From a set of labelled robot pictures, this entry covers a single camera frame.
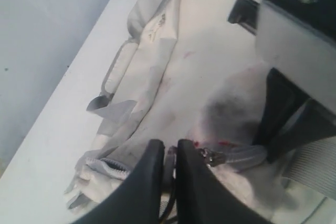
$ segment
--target white fabric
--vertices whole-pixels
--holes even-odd
[[[200,145],[251,143],[265,103],[269,66],[255,55],[254,37],[226,22],[234,1],[164,1],[165,8],[130,32],[137,36],[142,31],[140,44],[111,104],[126,100],[137,104],[121,125],[103,121],[93,144],[94,149],[101,149],[95,157],[113,158],[134,167],[151,138],[161,139],[167,147],[185,137]],[[139,0],[133,10],[141,3],[148,2]],[[225,107],[220,121],[224,130],[209,132],[206,125],[211,117],[207,115],[211,110],[216,112],[218,104]],[[212,170],[239,200],[274,223],[308,223],[323,215],[322,207],[330,210],[333,204],[321,203],[323,198],[300,185],[284,188],[281,173],[288,160],[285,157],[239,174],[227,165]],[[99,186],[95,182],[89,185],[93,185],[91,189]],[[108,190],[104,191],[105,195],[97,193],[97,199],[108,196]],[[295,197],[287,200],[291,194]],[[92,200],[97,197],[87,195]],[[327,212],[325,219],[332,219],[334,213]]]

